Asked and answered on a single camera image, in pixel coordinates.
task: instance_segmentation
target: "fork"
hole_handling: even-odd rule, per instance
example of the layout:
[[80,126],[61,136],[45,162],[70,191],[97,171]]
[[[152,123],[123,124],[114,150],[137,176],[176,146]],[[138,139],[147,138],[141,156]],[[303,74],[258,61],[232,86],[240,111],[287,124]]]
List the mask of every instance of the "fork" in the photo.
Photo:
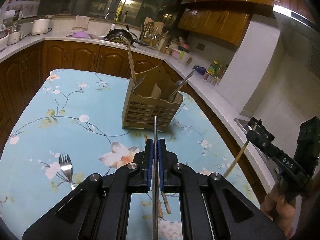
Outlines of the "fork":
[[63,174],[67,177],[71,184],[71,190],[74,190],[76,187],[72,182],[73,168],[70,157],[68,154],[60,155],[59,164]]

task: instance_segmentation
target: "wall outlet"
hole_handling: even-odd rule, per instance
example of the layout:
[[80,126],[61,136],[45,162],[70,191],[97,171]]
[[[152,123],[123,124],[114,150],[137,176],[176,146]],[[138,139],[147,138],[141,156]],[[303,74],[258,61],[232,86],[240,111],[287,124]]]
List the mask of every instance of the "wall outlet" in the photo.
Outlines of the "wall outlet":
[[204,45],[204,44],[198,43],[197,49],[199,49],[199,50],[204,50],[204,48],[205,48],[205,45]]

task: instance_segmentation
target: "purple bowl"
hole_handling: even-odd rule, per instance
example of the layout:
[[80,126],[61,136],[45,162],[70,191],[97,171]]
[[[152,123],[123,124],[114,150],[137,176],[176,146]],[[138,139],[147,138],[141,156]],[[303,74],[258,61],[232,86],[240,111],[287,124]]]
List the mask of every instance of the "purple bowl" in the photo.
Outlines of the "purple bowl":
[[72,35],[72,37],[90,39],[90,36],[84,31],[76,32]]

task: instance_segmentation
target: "table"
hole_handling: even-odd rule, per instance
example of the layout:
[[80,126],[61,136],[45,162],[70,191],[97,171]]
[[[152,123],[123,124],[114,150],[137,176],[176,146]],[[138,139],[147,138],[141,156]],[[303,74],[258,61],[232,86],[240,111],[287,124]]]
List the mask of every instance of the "table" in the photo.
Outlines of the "table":
[[[151,130],[121,127],[128,83],[124,78],[58,69],[31,100],[0,161],[0,215],[17,238],[70,192],[60,170],[60,154],[69,154],[73,182],[78,185],[92,173],[111,174],[130,163],[145,147],[144,134],[153,137]],[[183,103],[170,124],[172,132],[159,132],[158,138],[164,138],[179,162],[196,172],[224,174],[233,155],[195,101],[182,94]],[[228,180],[259,206],[238,165]],[[132,195],[128,240],[152,238],[151,195]],[[167,199],[172,213],[167,214],[161,204],[159,239],[179,239],[179,196],[167,194]]]

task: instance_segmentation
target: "beige cloth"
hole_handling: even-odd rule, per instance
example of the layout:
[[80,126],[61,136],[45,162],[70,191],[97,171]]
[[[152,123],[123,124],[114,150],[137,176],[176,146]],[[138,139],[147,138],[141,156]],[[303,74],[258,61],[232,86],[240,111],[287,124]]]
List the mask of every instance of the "beige cloth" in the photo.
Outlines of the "beige cloth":
[[84,31],[88,30],[89,20],[90,20],[89,16],[77,15],[72,29],[73,30],[84,30]]

